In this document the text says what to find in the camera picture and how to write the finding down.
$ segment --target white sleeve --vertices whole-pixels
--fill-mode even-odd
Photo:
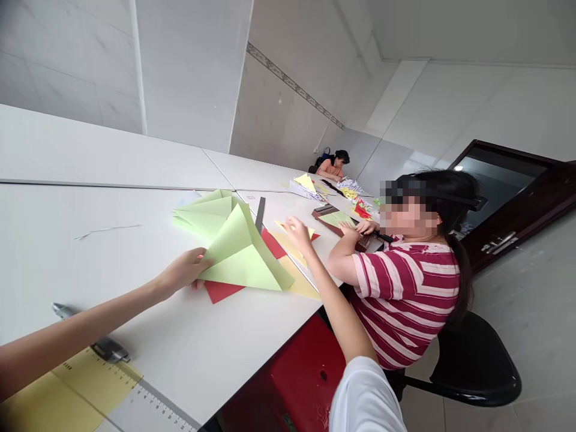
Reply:
[[[331,432],[406,432],[384,371],[368,357],[352,359],[330,409]]]

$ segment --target light green paper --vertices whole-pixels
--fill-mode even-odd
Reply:
[[[326,223],[329,223],[330,225],[335,226],[336,228],[340,228],[338,226],[338,222],[348,222],[350,225],[356,226],[356,224],[350,218],[350,216],[348,216],[346,213],[341,212],[341,211],[337,211],[334,213],[329,213],[329,214],[324,215],[324,216],[320,216],[320,220],[322,220]]]
[[[239,202],[231,192],[221,190],[210,192],[174,210],[173,223],[212,241]]]
[[[234,207],[204,259],[214,264],[199,279],[277,291],[294,283],[258,233],[247,204]]]

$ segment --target dark wooden door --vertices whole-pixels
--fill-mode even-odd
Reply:
[[[556,162],[461,240],[474,273],[576,206],[576,166]]]

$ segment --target red and white striped shirt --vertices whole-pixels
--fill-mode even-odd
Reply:
[[[449,246],[394,238],[383,252],[353,255],[360,286],[347,296],[387,370],[424,354],[454,309],[460,286]]]

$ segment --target decorative border tile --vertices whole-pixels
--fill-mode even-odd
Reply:
[[[298,84],[296,84],[292,78],[290,78],[288,75],[286,75],[284,72],[282,72],[282,70],[278,66],[276,66],[274,63],[272,63],[272,61],[268,57],[266,57],[264,54],[262,54],[260,52],[260,50],[258,48],[256,48],[254,45],[252,45],[250,42],[248,42],[248,46],[246,47],[246,51],[248,52],[248,54],[250,54],[256,60],[258,60],[260,63],[262,63],[264,66],[266,66],[266,68],[270,72],[272,72],[274,75],[276,75],[282,81],[284,81],[284,83],[286,83],[286,85],[288,87],[290,87],[292,90],[294,90],[296,93],[298,93],[302,98],[306,99],[310,105],[312,105],[314,108],[316,108],[322,114],[324,114],[326,116],[326,118],[329,118],[332,121],[332,123],[334,123],[336,126],[338,126],[342,130],[345,129],[345,126],[336,117],[334,117],[332,114],[330,114],[330,112],[326,108],[324,108],[322,105],[320,105],[312,96],[310,96],[306,92],[306,90],[304,90],[302,87],[300,87]]]

